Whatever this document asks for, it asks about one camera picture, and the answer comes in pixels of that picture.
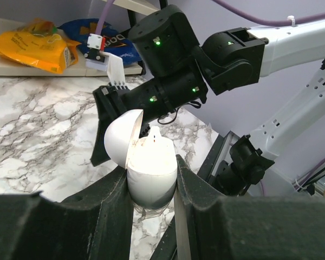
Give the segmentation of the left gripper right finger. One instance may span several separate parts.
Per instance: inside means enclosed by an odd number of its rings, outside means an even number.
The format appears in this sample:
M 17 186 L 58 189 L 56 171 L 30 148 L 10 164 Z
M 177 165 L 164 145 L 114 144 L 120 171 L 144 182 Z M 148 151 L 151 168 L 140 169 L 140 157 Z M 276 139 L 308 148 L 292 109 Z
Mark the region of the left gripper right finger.
M 324 197 L 226 197 L 177 163 L 179 259 L 325 259 Z

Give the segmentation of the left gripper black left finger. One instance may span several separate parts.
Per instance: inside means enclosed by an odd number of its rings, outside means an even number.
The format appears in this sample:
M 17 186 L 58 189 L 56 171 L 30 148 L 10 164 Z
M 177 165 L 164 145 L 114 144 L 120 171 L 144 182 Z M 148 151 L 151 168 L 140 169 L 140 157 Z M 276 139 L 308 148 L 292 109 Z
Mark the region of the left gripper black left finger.
M 129 259 L 132 222 L 121 167 L 60 203 L 0 195 L 0 259 Z

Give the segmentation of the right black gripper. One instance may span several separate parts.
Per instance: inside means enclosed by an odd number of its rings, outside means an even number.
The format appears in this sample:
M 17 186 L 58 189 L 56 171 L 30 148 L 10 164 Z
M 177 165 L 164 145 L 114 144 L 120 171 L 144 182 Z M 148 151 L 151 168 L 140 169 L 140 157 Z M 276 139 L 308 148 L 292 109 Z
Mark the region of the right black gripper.
M 94 167 L 110 160 L 105 150 L 105 132 L 123 113 L 144 111 L 143 122 L 149 123 L 177 108 L 199 99 L 206 102 L 208 89 L 200 73 L 182 70 L 167 77 L 155 77 L 129 90 L 124 86 L 101 86 L 93 92 L 97 105 L 98 125 L 90 158 Z

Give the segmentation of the single white earbud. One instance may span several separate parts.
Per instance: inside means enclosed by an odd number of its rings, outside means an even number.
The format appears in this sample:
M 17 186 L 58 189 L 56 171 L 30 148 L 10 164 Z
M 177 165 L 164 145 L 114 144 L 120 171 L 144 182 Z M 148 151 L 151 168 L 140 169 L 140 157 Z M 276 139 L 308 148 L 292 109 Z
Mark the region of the single white earbud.
M 159 126 L 152 126 L 148 138 L 152 140 L 153 142 L 156 142 L 157 140 L 161 139 L 161 133 L 160 133 L 160 127 Z

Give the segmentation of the white earbud charging case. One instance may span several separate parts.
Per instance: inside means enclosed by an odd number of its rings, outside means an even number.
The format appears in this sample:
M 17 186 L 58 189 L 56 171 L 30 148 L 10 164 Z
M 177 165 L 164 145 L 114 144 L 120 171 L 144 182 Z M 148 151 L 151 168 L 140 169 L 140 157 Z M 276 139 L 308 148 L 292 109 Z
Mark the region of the white earbud charging case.
M 115 119 L 105 132 L 105 150 L 112 161 L 126 169 L 134 203 L 158 210 L 173 198 L 178 164 L 171 139 L 161 135 L 153 142 L 148 135 L 139 136 L 143 115 L 142 109 L 133 109 Z

